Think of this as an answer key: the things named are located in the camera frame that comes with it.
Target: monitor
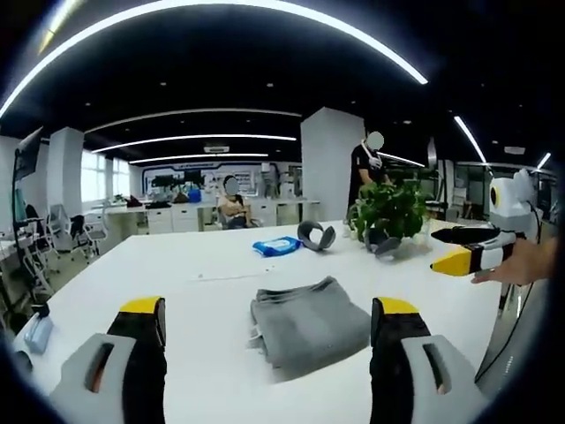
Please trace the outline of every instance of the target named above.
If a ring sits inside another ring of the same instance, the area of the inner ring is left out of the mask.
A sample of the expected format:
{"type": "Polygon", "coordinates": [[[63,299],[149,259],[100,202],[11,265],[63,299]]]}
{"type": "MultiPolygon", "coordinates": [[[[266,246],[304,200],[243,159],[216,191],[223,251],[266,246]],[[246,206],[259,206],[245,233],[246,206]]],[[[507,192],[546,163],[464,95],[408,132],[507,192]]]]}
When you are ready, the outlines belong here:
{"type": "Polygon", "coordinates": [[[14,164],[14,183],[35,172],[42,135],[43,127],[29,134],[18,144],[14,164]]]}

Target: human hand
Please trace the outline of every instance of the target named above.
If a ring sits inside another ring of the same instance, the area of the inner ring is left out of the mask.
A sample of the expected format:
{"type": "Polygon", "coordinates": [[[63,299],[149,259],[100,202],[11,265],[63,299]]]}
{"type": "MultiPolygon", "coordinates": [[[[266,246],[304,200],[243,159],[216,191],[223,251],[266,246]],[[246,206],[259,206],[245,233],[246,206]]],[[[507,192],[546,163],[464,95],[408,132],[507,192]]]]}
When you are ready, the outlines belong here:
{"type": "Polygon", "coordinates": [[[527,285],[544,277],[544,258],[540,245],[518,238],[512,255],[491,271],[472,279],[472,283],[500,281],[506,284],[527,285]]]}

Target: seated person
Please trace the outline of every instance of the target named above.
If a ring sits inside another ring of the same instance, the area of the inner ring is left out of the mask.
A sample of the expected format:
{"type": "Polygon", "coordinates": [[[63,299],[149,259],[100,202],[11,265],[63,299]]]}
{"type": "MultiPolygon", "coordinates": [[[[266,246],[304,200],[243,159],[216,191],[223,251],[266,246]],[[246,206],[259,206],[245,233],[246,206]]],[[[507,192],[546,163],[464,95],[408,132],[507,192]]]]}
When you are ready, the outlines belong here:
{"type": "Polygon", "coordinates": [[[223,195],[218,199],[218,211],[225,217],[228,230],[250,228],[251,211],[244,205],[239,191],[239,183],[233,175],[223,180],[223,195]]]}

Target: standing person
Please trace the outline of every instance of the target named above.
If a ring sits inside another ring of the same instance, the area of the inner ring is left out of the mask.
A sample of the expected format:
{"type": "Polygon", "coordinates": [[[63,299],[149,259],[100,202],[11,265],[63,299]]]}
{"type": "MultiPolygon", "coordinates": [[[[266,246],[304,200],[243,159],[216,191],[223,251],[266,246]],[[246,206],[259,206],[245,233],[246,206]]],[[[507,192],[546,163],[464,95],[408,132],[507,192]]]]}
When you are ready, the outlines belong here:
{"type": "Polygon", "coordinates": [[[348,209],[359,196],[359,188],[372,182],[392,184],[388,178],[385,166],[379,156],[379,150],[385,144],[380,132],[371,132],[351,152],[350,198],[348,209]]]}

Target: folded cloth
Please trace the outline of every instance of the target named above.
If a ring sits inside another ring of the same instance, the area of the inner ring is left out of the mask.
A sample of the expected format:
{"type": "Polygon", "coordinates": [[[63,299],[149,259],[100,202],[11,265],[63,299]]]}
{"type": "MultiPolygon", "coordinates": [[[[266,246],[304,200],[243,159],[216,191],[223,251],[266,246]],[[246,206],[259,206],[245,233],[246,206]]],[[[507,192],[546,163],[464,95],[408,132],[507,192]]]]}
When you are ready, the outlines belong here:
{"type": "Polygon", "coordinates": [[[258,290],[251,303],[267,361],[273,367],[314,370],[368,345],[371,317],[328,276],[285,291],[258,290]]]}

